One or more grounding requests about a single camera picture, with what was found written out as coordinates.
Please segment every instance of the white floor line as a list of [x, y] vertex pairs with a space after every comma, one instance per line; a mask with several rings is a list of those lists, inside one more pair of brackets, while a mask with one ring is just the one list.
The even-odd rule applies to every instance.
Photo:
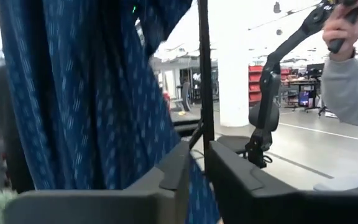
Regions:
[[294, 111], [292, 111], [292, 112], [282, 112], [282, 113], [280, 113], [280, 115], [283, 115], [283, 114], [290, 114], [290, 113], [294, 113]]
[[317, 132], [317, 133], [330, 134], [330, 135], [339, 136], [339, 137], [342, 137], [342, 138], [358, 140], [358, 138], [352, 137], [352, 136], [346, 136], [346, 135], [343, 135], [343, 134], [330, 133], [330, 132], [327, 132], [327, 131], [321, 131], [321, 130], [317, 130], [317, 129], [313, 129], [313, 128], [305, 128], [305, 127], [302, 127], [302, 126], [297, 126], [297, 125], [292, 125], [292, 124], [279, 123], [279, 125], [284, 125], [284, 126], [288, 126], [288, 127], [304, 129], [304, 130], [308, 130], [308, 131], [314, 131], [314, 132]]

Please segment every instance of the red shelving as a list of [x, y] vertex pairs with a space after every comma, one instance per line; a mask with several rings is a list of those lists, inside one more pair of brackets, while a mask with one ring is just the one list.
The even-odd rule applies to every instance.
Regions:
[[[262, 98], [262, 94], [260, 93], [260, 87], [259, 87], [259, 79], [262, 74], [262, 69], [263, 66], [260, 65], [248, 67], [248, 71], [249, 71], [248, 96], [249, 96], [250, 106], [254, 106]], [[285, 80], [290, 73], [291, 70], [289, 68], [281, 69], [281, 79]]]

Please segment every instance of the white pillar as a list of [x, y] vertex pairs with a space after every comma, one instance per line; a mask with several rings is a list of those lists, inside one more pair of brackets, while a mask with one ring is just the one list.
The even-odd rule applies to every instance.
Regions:
[[217, 35], [219, 104], [221, 125], [241, 127], [249, 124], [248, 45], [246, 24], [248, 1], [211, 0], [211, 12]]

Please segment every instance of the human hand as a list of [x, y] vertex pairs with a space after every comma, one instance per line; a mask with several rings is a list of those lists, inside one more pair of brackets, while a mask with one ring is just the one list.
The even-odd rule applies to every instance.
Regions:
[[339, 52], [330, 55], [332, 60], [342, 62], [353, 53], [353, 45], [358, 40], [358, 19], [355, 24], [351, 24], [345, 16], [357, 7], [358, 2], [352, 7], [337, 5], [323, 27], [323, 40], [327, 45], [334, 39], [345, 39]]

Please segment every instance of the black plastic panel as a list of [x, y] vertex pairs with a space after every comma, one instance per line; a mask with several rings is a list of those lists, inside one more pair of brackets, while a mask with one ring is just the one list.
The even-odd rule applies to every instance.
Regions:
[[188, 173], [189, 147], [181, 142], [128, 189], [29, 192], [7, 206], [5, 224], [183, 224]]
[[187, 121], [174, 121], [175, 131], [180, 137], [189, 137], [197, 129], [200, 119], [191, 119]]
[[225, 224], [358, 223], [358, 192], [300, 191], [211, 141], [206, 175]]

